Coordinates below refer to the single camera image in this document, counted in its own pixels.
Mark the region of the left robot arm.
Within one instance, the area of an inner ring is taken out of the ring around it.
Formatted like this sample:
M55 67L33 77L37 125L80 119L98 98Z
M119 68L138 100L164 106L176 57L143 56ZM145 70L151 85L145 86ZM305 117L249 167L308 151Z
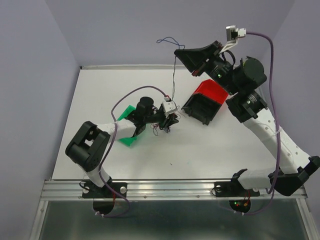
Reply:
M84 122L65 149L65 154L77 164L94 184L94 191L100 197L111 193L111 177L100 167L110 141L135 138L148 124L168 129L179 122L176 103L166 98L158 109L152 98L142 97L135 109L114 123L94 124Z

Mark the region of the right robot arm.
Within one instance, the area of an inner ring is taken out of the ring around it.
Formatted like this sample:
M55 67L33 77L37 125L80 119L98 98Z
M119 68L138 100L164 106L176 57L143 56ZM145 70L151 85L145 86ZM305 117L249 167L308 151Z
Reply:
M242 195L251 189L269 189L291 196L319 169L320 158L298 147L256 92L267 80L262 63L248 56L233 66L223 57L222 49L222 44L215 41L201 48L177 49L174 55L194 77L206 73L231 96L226 100L231 114L252 131L275 158L274 170L245 168L235 173L230 180L231 192Z

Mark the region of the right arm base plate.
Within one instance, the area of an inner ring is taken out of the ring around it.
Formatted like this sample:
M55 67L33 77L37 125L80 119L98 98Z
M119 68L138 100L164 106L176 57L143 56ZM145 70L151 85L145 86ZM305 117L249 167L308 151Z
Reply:
M251 189L244 189L238 178L241 174L247 171L247 168L241 169L234 173L229 181L215 182L211 189L211 194L217 198L231 198L231 197L259 197L260 191Z

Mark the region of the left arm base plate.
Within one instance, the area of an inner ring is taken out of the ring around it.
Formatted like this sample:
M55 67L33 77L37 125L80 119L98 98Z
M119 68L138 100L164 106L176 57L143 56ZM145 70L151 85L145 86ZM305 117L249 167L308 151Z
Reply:
M111 199L115 195L111 192L105 185L103 187L97 187L90 180L83 180L79 183L82 188L82 198L84 199ZM128 184L126 182L111 182L110 187L126 197L127 193L121 193L121 188L127 188Z

